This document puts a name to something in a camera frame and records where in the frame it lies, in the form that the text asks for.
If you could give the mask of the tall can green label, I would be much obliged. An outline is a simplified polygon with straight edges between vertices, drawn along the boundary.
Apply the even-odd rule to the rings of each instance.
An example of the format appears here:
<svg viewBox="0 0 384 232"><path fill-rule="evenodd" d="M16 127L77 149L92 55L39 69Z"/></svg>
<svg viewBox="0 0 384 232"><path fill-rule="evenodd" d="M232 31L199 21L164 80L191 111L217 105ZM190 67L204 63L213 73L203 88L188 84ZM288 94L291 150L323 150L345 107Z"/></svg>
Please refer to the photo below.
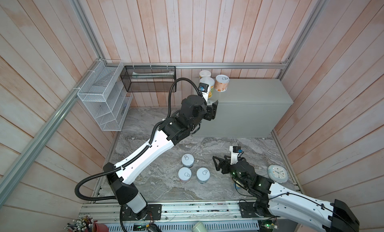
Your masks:
<svg viewBox="0 0 384 232"><path fill-rule="evenodd" d="M208 93L208 98L211 98L214 91L215 80L211 77L202 77L200 79L200 83L209 85L210 90Z"/></svg>

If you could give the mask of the orange can pull tab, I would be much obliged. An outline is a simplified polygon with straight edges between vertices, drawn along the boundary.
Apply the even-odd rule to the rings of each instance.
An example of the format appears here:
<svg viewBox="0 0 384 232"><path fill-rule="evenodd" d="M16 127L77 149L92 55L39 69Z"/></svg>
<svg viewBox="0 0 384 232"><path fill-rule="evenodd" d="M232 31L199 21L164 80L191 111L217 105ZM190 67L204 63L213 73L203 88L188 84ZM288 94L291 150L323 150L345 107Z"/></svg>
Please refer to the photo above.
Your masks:
<svg viewBox="0 0 384 232"><path fill-rule="evenodd" d="M214 89L217 92L225 92L228 88L230 78L226 75L217 75L215 80Z"/></svg>

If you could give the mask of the yellow can white lid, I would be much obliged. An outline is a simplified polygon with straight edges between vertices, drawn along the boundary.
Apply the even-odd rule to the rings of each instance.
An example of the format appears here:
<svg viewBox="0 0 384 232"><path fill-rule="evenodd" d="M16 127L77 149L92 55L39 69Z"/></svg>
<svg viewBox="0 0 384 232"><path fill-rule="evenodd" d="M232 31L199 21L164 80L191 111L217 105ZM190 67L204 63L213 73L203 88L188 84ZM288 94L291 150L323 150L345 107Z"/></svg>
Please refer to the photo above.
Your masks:
<svg viewBox="0 0 384 232"><path fill-rule="evenodd" d="M199 78L202 79L202 78L210 78L212 76L212 73L208 70L202 70L199 72Z"/></svg>

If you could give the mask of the silver can pull tab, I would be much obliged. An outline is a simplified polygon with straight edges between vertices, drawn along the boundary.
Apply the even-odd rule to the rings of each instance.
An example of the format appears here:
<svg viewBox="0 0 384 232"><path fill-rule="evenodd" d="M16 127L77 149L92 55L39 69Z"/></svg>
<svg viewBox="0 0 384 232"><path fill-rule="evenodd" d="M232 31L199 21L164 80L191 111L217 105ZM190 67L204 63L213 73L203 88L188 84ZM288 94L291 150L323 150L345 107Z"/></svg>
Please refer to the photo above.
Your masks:
<svg viewBox="0 0 384 232"><path fill-rule="evenodd" d="M181 162L184 167L192 168L194 165L195 159L191 154L184 154L181 158Z"/></svg>

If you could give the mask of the pink can white lid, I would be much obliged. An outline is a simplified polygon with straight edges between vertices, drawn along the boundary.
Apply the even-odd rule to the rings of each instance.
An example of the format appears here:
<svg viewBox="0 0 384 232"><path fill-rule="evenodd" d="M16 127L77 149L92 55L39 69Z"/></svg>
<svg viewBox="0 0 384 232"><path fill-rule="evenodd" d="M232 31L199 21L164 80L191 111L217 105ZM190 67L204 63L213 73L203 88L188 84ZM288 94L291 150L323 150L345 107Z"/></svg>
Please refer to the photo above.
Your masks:
<svg viewBox="0 0 384 232"><path fill-rule="evenodd" d="M192 177L191 169L187 168L187 167L180 168L178 171L178 177L179 177L180 182L188 183Z"/></svg>

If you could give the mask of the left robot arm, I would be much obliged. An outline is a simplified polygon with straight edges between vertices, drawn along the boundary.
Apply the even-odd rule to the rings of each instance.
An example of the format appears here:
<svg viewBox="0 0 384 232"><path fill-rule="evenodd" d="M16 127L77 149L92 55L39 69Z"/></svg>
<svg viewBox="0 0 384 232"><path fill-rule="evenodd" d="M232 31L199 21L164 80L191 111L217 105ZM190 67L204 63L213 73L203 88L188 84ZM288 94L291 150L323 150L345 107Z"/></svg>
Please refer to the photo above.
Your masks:
<svg viewBox="0 0 384 232"><path fill-rule="evenodd" d="M188 78L179 78L172 83L170 91L180 81L190 83L196 94L183 99L181 108L175 113L168 110L165 120L154 125L149 140L130 156L116 164L107 163L102 173L81 180L75 187L75 195L79 199L94 202L116 199L121 206L121 212L130 209L138 220L147 216L148 202L135 186L135 179L161 154L195 134L200 129L202 120L211 121L217 113L218 102L208 103L211 90L208 84L196 85ZM100 177L107 177L113 196L88 197L80 192L82 185Z"/></svg>

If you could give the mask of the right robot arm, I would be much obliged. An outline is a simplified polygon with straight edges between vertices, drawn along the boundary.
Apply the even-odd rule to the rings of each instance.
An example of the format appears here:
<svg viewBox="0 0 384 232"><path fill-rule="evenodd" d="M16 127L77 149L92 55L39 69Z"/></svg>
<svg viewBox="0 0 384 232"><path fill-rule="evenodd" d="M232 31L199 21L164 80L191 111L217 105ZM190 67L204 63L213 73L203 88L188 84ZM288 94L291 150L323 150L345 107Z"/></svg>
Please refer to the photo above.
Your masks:
<svg viewBox="0 0 384 232"><path fill-rule="evenodd" d="M357 232L360 229L359 220L343 201L322 201L292 191L258 175L245 159L234 165L229 156L214 156L213 161L217 171L229 174L237 187L256 199L254 209L259 216L286 218L317 232Z"/></svg>

